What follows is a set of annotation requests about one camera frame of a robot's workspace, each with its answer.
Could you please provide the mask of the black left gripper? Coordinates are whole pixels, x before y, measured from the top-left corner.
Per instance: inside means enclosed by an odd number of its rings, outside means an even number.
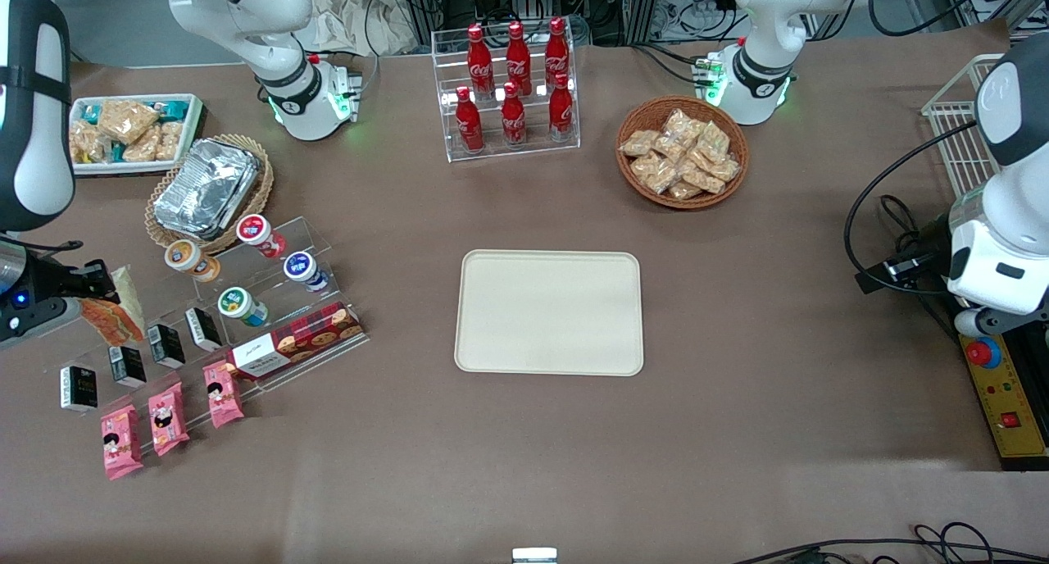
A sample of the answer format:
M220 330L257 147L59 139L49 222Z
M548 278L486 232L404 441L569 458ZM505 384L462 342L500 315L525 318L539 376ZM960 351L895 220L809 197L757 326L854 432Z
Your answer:
M947 291L951 253L948 219L934 219L918 230L908 251L894 253L882 266L856 272L855 282L864 295L879 290Z

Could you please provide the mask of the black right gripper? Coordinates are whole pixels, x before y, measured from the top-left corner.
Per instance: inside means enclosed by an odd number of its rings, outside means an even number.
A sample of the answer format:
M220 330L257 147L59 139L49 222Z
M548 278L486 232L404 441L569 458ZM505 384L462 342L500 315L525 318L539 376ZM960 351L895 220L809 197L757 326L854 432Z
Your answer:
M113 302L116 285L102 259L91 259L79 269L53 261L4 261L3 310L29 312L46 307L50 300L81 298Z

